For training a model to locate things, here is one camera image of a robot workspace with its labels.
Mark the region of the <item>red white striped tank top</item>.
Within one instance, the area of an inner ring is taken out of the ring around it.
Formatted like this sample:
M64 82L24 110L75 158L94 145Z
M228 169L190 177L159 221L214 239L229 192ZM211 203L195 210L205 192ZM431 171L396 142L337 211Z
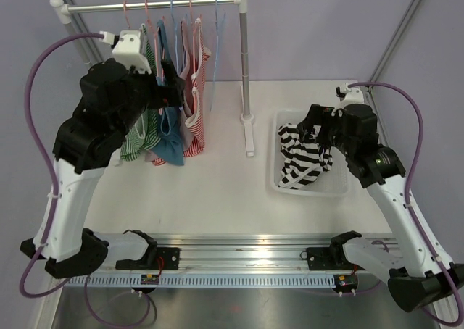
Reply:
M188 112L188 117L184 122L187 131L193 136L193 140L184 157L194 157L201 154L206 146L204 131L204 87L206 83L206 66L211 56L211 51L204 45L202 29L202 17L194 21L194 32L192 38L192 63L190 66L189 80L191 87L188 92L191 94L191 103L184 107Z

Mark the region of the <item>blue hanger end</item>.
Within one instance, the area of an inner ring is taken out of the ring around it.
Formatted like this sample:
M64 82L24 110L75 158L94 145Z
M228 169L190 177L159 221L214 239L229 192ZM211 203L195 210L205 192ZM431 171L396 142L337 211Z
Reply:
M214 100L215 100L215 85L218 78L218 70L219 70L219 61L220 61L220 53L221 53L221 46L223 40L223 31L224 31L224 23L226 19L226 13L219 13L219 2L215 0L215 32L216 32L216 48L215 48L215 61L214 61L214 70L212 76L212 90L211 90L211 99L210 99L210 110L213 108Z

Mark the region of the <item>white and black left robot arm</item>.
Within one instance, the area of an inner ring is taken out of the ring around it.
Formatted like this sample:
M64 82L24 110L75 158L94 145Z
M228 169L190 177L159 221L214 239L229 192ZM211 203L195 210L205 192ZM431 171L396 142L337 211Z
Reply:
M161 65L164 83L114 59L94 65L80 79L81 100L54 142L44 225L20 245L28 257L44 259L52 277L89 275L104 264L109 242L83 226L96 184L143 112L183 101L184 80L171 61Z

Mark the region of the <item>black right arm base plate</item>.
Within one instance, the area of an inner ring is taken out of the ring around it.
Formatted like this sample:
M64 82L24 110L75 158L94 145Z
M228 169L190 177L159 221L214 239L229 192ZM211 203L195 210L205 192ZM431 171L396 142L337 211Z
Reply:
M353 271L354 265L344 257L334 254L329 247L308 247L305 250L307 264L314 271Z

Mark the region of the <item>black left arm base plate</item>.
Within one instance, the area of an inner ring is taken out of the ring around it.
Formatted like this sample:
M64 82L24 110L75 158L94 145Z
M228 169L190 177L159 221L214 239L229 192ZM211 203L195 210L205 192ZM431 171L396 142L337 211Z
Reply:
M170 271L178 270L180 261L179 248L175 247L153 247L149 246L144 254L138 259L121 259L115 264L116 270L130 271Z

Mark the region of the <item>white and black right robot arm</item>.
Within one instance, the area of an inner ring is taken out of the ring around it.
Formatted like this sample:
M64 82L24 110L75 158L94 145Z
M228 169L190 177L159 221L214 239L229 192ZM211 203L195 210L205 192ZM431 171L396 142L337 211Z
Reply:
M357 265L387 284L399 308L411 312L463 287L463 265L442 248L410 191L410 174L397 154L378 142L377 116L366 104L341 109L313 104L297 130L308 136L318 126L317 142L338 149L349 171L384 215L401 255L396 257L349 231L329 246L333 266Z

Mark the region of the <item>black white striped tank top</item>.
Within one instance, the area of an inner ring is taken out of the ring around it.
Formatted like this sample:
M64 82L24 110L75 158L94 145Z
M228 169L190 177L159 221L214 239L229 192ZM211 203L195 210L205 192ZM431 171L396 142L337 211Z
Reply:
M300 190L313 184L321 174L331 170L333 162L319 160L316 141L318 131L319 127L314 127L311 135L305 141L301 141L296 124L286 123L279 127L279 151L283 157L279 188Z

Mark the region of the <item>pink hanger with red top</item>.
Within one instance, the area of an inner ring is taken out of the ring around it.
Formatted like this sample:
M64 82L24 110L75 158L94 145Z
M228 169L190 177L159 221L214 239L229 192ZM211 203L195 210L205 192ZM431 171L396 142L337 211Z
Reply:
M196 16L194 14L194 3L192 0L188 0L188 9L189 9L189 18L191 23L191 32L195 33L196 31L196 21L202 18L202 15Z

